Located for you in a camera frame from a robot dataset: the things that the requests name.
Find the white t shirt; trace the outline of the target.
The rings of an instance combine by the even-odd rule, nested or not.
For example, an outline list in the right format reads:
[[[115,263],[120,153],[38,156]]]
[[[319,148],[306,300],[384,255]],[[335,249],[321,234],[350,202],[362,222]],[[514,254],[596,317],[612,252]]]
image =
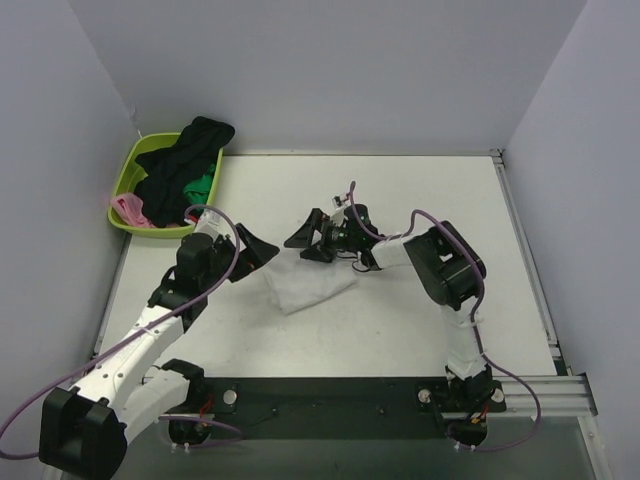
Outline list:
[[[315,306],[352,287],[357,277],[349,264],[317,263],[297,253],[280,253],[264,267],[273,303],[284,315]]]

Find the lime green plastic basket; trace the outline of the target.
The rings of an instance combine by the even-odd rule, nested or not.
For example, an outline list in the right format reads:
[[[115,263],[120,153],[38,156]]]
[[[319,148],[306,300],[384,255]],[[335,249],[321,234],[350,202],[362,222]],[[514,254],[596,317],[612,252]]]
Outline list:
[[[138,182],[140,182],[145,176],[146,173],[144,170],[135,162],[135,159],[138,155],[154,151],[164,147],[172,146],[178,139],[180,133],[156,133],[142,137],[137,143],[134,145],[133,149],[129,153],[125,164],[120,172],[119,178],[116,182],[116,186],[113,190],[112,198],[116,195],[124,194],[124,193],[134,193],[134,189]],[[211,205],[213,203],[213,199],[215,197],[215,192],[218,184],[218,178],[220,175],[220,166],[221,160],[223,156],[223,149],[220,149],[216,164],[216,172],[212,185],[211,192],[209,194],[209,198],[207,200],[206,205]],[[172,224],[168,227],[164,228],[156,228],[156,229],[138,229],[132,227],[121,227],[118,229],[124,230],[134,236],[148,237],[148,238],[157,238],[157,239],[177,239],[186,236],[191,233],[194,229],[193,223],[197,220],[197,218],[202,213],[201,206],[202,204],[194,204],[189,205],[187,209],[183,213],[183,225]]]

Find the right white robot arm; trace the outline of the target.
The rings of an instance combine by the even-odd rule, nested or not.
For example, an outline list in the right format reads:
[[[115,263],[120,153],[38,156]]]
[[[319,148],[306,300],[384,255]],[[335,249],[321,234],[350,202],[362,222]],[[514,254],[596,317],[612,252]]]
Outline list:
[[[472,392],[490,381],[475,321],[476,305],[465,303],[484,297],[486,267],[453,225],[432,221],[426,232],[384,236],[371,223],[364,204],[345,205],[330,216],[314,208],[306,221],[285,240],[300,257],[330,263],[340,252],[358,256],[370,271],[410,267],[427,296],[441,307],[447,335],[448,380]]]

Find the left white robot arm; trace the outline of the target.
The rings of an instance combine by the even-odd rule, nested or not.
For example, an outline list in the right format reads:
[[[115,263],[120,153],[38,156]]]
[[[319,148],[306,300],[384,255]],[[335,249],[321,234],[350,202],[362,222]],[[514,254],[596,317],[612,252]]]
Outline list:
[[[279,248],[236,224],[233,236],[212,227],[185,236],[138,320],[113,351],[68,389],[54,388],[42,406],[38,458],[82,479],[110,479],[129,443],[178,407],[199,410],[211,395],[201,367],[169,360],[142,380],[164,351],[187,333],[213,287],[266,265]]]

